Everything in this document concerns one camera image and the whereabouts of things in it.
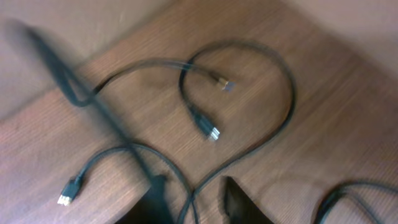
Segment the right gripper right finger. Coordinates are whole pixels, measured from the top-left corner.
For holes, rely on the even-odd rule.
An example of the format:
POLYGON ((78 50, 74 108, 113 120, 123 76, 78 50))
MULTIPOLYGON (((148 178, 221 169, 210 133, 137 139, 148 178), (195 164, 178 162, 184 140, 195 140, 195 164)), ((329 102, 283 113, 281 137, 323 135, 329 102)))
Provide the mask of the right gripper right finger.
POLYGON ((230 176, 224 178, 223 211, 230 224, 274 224, 230 176))

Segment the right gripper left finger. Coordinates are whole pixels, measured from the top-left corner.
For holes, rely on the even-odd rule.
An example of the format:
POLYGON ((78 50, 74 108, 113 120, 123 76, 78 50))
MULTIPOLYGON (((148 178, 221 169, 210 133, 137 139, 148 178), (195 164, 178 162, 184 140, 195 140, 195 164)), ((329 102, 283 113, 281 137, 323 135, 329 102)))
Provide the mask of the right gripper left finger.
POLYGON ((115 224, 174 224, 165 201, 166 176, 155 176, 155 184, 115 224))

